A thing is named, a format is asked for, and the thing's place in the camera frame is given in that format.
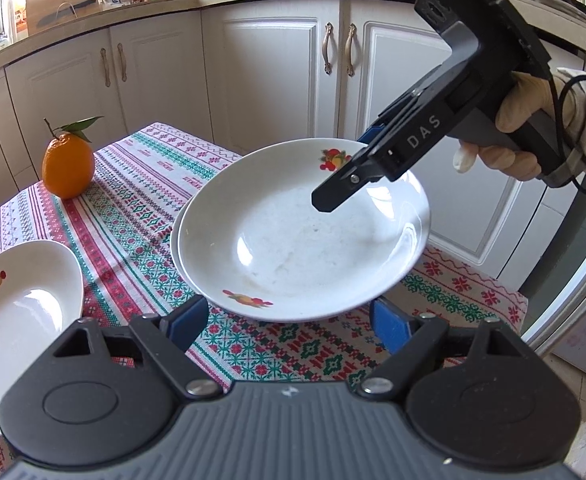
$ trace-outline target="orange stem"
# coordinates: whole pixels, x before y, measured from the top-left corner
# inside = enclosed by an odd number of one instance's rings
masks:
[[[55,139],[59,140],[59,137],[57,137],[54,133],[53,133],[53,128],[51,128],[50,123],[46,120],[46,118],[44,117],[44,122],[46,123],[46,126],[48,126],[48,130],[51,132],[51,135],[53,137],[55,137]]]

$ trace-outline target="patterned tablecloth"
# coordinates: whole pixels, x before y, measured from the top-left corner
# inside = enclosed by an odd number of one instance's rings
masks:
[[[104,326],[167,314],[193,291],[173,267],[173,219],[206,181],[239,156],[155,123],[95,155],[95,178],[74,200],[41,183],[0,207],[0,252],[36,238],[71,248],[84,273],[84,315]],[[471,325],[495,314],[519,330],[527,301],[433,248],[388,295],[409,313]],[[366,307],[321,322],[273,324],[212,308],[188,357],[224,386],[253,381],[359,381],[388,354]],[[0,474],[12,462],[0,437]]]

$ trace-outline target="glove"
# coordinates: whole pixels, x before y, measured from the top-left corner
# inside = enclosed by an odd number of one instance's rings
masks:
[[[513,75],[516,85],[502,101],[496,115],[496,127],[505,134],[517,130],[540,109],[551,117],[555,116],[548,81],[525,73],[514,72]],[[553,81],[560,94],[564,82],[556,75]],[[568,128],[576,116],[576,95],[573,91],[566,96],[562,116],[564,126]],[[480,148],[463,140],[460,141],[460,147],[453,156],[453,167],[459,173],[466,173],[473,166],[477,156],[480,156],[488,168],[500,170],[507,176],[523,182],[537,177],[542,171],[533,153],[513,152],[502,146]]]

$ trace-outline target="white bowl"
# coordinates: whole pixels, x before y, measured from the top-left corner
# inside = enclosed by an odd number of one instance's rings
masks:
[[[178,237],[178,232],[180,230],[180,224],[182,223],[182,217],[184,216],[184,212],[186,211],[186,208],[188,207],[189,203],[186,202],[182,208],[180,209],[180,211],[177,213],[177,216],[175,217],[175,221],[173,222],[173,228],[171,230],[171,236],[170,236],[170,244],[171,244],[171,259],[173,260],[173,265],[175,266],[175,269],[177,269],[177,272],[179,273],[179,275],[182,277],[182,280],[184,280],[185,282],[189,282],[188,278],[186,277],[186,273],[184,272],[184,269],[182,267],[182,262],[180,262],[180,256],[179,256],[179,251],[178,251],[178,246],[177,246],[177,237]]]
[[[0,399],[37,357],[82,315],[82,270],[51,240],[0,253]]]
[[[311,192],[340,157],[362,147],[345,139],[291,140],[215,175],[180,224],[187,279],[230,312],[276,322],[335,316],[395,285],[429,235],[429,202],[412,173],[369,184],[332,213],[311,204]]]

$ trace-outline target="orange fruit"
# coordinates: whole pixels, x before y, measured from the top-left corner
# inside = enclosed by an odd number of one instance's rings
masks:
[[[42,181],[49,193],[61,199],[81,195],[95,174],[95,157],[89,143],[64,133],[49,143],[42,161]]]

